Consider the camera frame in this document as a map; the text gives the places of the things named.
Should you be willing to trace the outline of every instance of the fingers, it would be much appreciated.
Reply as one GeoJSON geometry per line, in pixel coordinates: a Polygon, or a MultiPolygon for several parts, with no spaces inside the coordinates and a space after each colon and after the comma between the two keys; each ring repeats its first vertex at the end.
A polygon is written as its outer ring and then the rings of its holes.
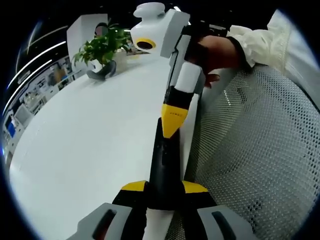
{"type": "Polygon", "coordinates": [[[205,76],[204,86],[207,88],[211,88],[211,83],[220,80],[220,76],[218,74],[208,74],[205,76]]]}

